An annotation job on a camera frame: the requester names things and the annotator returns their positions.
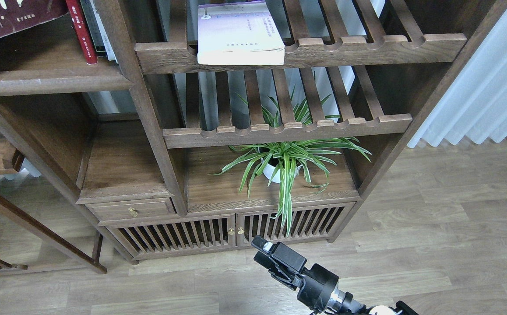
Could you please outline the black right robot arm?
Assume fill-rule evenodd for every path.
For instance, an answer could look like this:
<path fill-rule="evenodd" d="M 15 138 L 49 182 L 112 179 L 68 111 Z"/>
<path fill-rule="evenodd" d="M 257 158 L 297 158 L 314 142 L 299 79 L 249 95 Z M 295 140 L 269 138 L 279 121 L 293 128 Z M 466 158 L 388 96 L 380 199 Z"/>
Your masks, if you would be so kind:
<path fill-rule="evenodd" d="M 396 306 L 374 305 L 366 307 L 356 301 L 350 292 L 338 288 L 339 277 L 313 264 L 304 266 L 307 259 L 282 242 L 275 245 L 259 235 L 252 241 L 258 249 L 254 260 L 269 270 L 271 276 L 293 291 L 298 289 L 297 299 L 312 310 L 312 314 L 328 315 L 415 315 L 416 312 L 403 301 Z"/>

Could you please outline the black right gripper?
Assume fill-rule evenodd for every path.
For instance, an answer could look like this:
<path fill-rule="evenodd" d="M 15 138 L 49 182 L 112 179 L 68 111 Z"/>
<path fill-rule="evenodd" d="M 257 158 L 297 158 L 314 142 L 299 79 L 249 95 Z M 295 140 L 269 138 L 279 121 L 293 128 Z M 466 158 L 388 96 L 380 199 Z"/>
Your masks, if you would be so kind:
<path fill-rule="evenodd" d="M 340 299 L 333 295 L 339 277 L 318 264 L 304 266 L 307 259 L 282 242 L 272 243 L 257 235 L 251 245 L 259 252 L 253 258 L 279 283 L 295 291 L 297 299 L 314 313 L 337 313 Z"/>

